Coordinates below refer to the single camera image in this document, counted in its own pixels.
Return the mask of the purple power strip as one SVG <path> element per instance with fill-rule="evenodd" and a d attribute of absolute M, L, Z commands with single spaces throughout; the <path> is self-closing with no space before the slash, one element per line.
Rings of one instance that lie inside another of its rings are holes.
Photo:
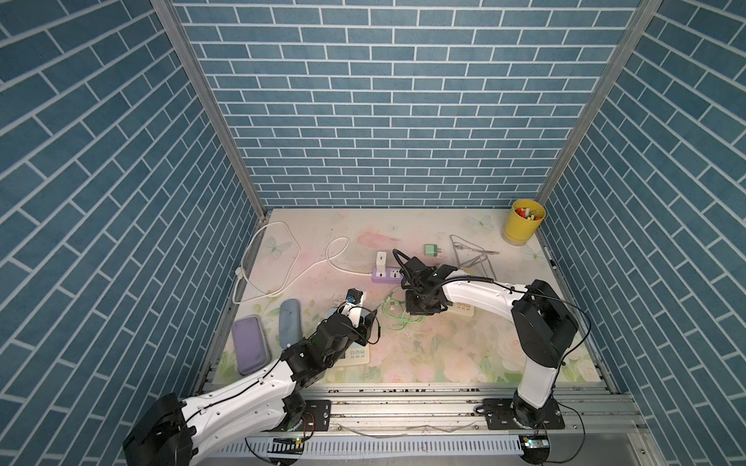
<path fill-rule="evenodd" d="M 373 281 L 373 283 L 399 285 L 401 280 L 402 275 L 399 267 L 387 267 L 386 269 L 374 267 L 371 272 L 371 281 Z"/>

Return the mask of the white charger adapter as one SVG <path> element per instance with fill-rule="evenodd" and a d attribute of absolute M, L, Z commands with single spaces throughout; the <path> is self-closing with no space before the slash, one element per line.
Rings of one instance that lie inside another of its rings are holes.
<path fill-rule="evenodd" d="M 387 275 L 387 253 L 383 250 L 376 254 L 376 276 L 384 278 Z"/>

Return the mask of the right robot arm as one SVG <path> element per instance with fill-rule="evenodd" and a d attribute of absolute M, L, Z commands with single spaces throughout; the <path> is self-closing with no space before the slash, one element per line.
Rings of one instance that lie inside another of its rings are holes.
<path fill-rule="evenodd" d="M 464 304 L 502 316 L 515 326 L 526 361 L 513 396 L 515 423 L 536 430 L 555 409 L 554 387 L 580 325 L 553 287 L 535 280 L 529 285 L 503 285 L 470 275 L 455 266 L 427 266 L 399 250 L 394 258 L 402 277 L 406 312 L 435 316 Z"/>

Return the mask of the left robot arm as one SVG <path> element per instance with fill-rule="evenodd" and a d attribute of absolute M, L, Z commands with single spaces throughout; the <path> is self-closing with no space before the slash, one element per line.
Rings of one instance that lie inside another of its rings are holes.
<path fill-rule="evenodd" d="M 353 344 L 370 344 L 377 314 L 342 304 L 315 332 L 254 374 L 207 394 L 157 399 L 122 442 L 129 465 L 196 465 L 256 433 L 288 429 L 306 407 L 301 392 L 324 378 Z"/>

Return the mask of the blue electronic scale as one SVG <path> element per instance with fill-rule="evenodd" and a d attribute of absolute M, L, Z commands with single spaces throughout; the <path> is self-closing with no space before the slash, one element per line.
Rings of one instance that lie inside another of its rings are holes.
<path fill-rule="evenodd" d="M 350 321 L 342 315 L 342 305 L 330 309 L 317 328 L 320 337 L 322 361 L 331 368 L 342 361 L 343 365 L 369 363 L 370 355 L 366 349 L 353 343 L 348 335 L 345 323 Z"/>

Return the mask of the yellow electronic scale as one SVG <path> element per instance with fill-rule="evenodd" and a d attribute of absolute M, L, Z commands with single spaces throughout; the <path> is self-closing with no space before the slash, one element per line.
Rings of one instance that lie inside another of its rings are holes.
<path fill-rule="evenodd" d="M 472 305 L 455 302 L 448 308 L 448 312 L 459 316 L 468 316 L 468 318 L 471 318 L 475 315 L 475 308 Z"/>

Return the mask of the green charger adapter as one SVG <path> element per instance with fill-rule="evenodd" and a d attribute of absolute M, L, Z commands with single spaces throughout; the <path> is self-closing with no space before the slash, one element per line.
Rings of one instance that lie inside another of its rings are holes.
<path fill-rule="evenodd" d="M 428 257 L 438 257 L 441 256 L 442 250 L 437 244 L 425 244 L 424 254 Z"/>

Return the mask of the grey blue case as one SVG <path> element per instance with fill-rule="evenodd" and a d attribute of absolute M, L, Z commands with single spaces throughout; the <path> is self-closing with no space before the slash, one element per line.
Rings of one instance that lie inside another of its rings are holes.
<path fill-rule="evenodd" d="M 283 350 L 302 339 L 301 306 L 297 299 L 281 304 L 279 312 L 279 342 Z"/>

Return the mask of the purple case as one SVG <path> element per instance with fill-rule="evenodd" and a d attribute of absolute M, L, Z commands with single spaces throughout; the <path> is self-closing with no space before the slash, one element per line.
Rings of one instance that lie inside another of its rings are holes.
<path fill-rule="evenodd" d="M 237 320 L 231 326 L 236 367 L 242 376 L 252 375 L 270 362 L 270 353 L 258 316 Z"/>

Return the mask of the yellow pen cup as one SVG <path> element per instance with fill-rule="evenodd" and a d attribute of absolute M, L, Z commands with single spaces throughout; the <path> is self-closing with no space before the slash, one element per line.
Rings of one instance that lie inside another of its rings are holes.
<path fill-rule="evenodd" d="M 519 199 L 508 213 L 502 236 L 508 243 L 522 246 L 532 238 L 546 217 L 546 210 L 541 204 L 530 199 Z"/>

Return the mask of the aluminium rail frame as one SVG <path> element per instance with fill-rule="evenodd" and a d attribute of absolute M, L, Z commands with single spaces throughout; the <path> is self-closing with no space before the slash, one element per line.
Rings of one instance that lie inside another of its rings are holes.
<path fill-rule="evenodd" d="M 474 409 L 486 398 L 508 398 L 502 389 L 461 393 L 314 389 L 301 395 L 305 403 L 331 401 L 328 431 L 309 436 L 286 429 L 256 433 L 198 464 L 220 458 L 247 458 L 262 465 L 403 458 L 424 463 L 430 456 L 496 456 L 521 465 L 660 465 L 664 461 L 626 395 L 563 391 L 557 400 L 565 421 L 562 430 L 490 430 Z"/>

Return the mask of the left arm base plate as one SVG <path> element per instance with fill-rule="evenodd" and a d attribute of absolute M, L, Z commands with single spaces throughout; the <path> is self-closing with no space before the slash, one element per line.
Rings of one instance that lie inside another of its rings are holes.
<path fill-rule="evenodd" d="M 327 399 L 306 401 L 303 414 L 293 421 L 286 431 L 299 432 L 309 436 L 312 432 L 326 432 L 329 429 L 332 403 Z"/>

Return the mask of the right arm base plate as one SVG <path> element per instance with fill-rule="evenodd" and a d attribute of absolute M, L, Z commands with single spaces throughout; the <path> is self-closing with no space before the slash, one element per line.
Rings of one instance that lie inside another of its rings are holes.
<path fill-rule="evenodd" d="M 534 408 L 518 397 L 486 398 L 474 413 L 486 419 L 490 430 L 562 430 L 565 421 L 559 408 L 553 397 L 542 408 Z"/>

